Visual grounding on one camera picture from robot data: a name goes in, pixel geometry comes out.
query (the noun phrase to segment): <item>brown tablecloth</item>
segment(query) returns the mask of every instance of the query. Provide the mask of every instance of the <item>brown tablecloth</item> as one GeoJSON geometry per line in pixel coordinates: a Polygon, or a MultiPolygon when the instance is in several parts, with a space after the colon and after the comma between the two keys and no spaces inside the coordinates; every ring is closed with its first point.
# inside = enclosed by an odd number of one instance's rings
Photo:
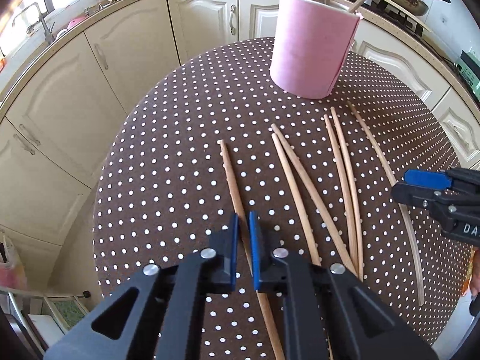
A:
{"type": "MultiPolygon", "coordinates": [[[[246,210],[279,231],[286,247],[309,258],[299,217],[272,139],[275,122],[294,145],[325,204],[343,230],[346,219],[323,115],[335,106],[352,154],[362,217],[365,283],[426,341],[433,343],[457,304],[469,248],[440,235],[428,212],[411,209],[421,254],[425,305],[418,306],[405,225],[390,186],[345,101],[376,135],[397,179],[410,168],[459,166],[440,124],[421,100],[377,64],[350,53],[332,94],[306,100],[270,80],[273,38],[207,52],[169,74],[133,109],[100,178],[94,251],[105,296],[141,266],[172,266],[207,245],[233,206],[219,139],[229,146],[246,210]]],[[[324,265],[340,262],[326,226],[301,182],[324,265]]],[[[207,299],[202,358],[273,359],[244,253],[237,291],[207,299]]],[[[281,330],[279,298],[272,307],[281,330]]]]}

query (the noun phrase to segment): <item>kitchen cabinet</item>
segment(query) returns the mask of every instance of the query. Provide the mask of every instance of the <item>kitchen cabinet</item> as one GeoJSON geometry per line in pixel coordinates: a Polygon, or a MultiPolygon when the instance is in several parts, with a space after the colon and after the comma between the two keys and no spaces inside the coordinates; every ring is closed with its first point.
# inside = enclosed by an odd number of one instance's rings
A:
{"type": "Polygon", "coordinates": [[[31,290],[46,290],[50,275],[62,247],[28,237],[27,235],[0,226],[0,238],[2,237],[2,232],[5,233],[15,245],[15,249],[25,268],[28,287],[31,290]]]}
{"type": "Polygon", "coordinates": [[[180,62],[237,42],[238,0],[168,0],[180,62]]]}
{"type": "Polygon", "coordinates": [[[89,187],[125,117],[84,34],[35,73],[7,112],[35,150],[89,187]]]}
{"type": "Polygon", "coordinates": [[[450,88],[432,113],[450,139],[460,165],[473,167],[480,160],[480,125],[461,97],[450,88]]]}
{"type": "Polygon", "coordinates": [[[238,40],[275,36],[280,0],[238,0],[238,40]]]}
{"type": "Polygon", "coordinates": [[[56,245],[90,193],[6,119],[0,124],[0,185],[0,225],[56,245]]]}
{"type": "Polygon", "coordinates": [[[405,83],[431,110],[450,85],[427,61],[393,35],[361,20],[353,50],[405,83]]]}
{"type": "Polygon", "coordinates": [[[129,114],[180,63],[167,0],[140,0],[85,31],[100,68],[129,114]]]}

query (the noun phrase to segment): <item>metal screw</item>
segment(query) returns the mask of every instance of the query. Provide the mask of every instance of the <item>metal screw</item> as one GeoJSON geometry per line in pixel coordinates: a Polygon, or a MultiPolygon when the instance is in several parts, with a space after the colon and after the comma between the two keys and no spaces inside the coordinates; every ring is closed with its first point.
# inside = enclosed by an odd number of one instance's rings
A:
{"type": "Polygon", "coordinates": [[[279,258],[279,259],[284,259],[289,255],[289,251],[285,249],[284,247],[277,247],[273,251],[273,256],[279,258]]]}
{"type": "Polygon", "coordinates": [[[330,271],[336,275],[343,275],[345,273],[345,266],[336,262],[330,266],[330,271]]]}
{"type": "Polygon", "coordinates": [[[143,267],[143,273],[147,276],[156,275],[159,272],[160,268],[158,268],[155,264],[148,264],[143,267]]]}
{"type": "Polygon", "coordinates": [[[217,251],[211,247],[206,247],[200,252],[203,259],[213,259],[217,255],[217,251]]]}

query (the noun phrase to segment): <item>pink cup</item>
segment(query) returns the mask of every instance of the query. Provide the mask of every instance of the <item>pink cup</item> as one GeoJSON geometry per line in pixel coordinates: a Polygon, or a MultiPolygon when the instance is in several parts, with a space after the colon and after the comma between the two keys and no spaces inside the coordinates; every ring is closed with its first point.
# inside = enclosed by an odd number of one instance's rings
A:
{"type": "Polygon", "coordinates": [[[360,17],[312,0],[280,0],[270,76],[307,99],[328,96],[345,62],[360,17]]]}

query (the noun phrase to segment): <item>faucet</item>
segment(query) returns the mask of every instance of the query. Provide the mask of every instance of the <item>faucet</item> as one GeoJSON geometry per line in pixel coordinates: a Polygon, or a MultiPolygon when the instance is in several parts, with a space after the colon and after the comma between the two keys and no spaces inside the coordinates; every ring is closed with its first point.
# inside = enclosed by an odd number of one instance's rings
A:
{"type": "Polygon", "coordinates": [[[27,27],[27,31],[26,31],[27,35],[30,35],[33,33],[35,25],[37,25],[38,23],[42,23],[43,31],[45,33],[45,40],[48,44],[52,44],[55,41],[55,37],[53,36],[53,33],[52,33],[53,25],[52,25],[52,28],[49,28],[49,26],[47,25],[47,22],[45,21],[45,16],[47,16],[48,12],[42,13],[42,11],[40,10],[40,7],[38,6],[38,3],[30,4],[24,10],[22,10],[17,16],[13,18],[13,21],[11,22],[11,26],[15,27],[15,21],[17,20],[17,18],[20,15],[22,15],[28,8],[33,6],[37,7],[38,21],[27,27]]]}

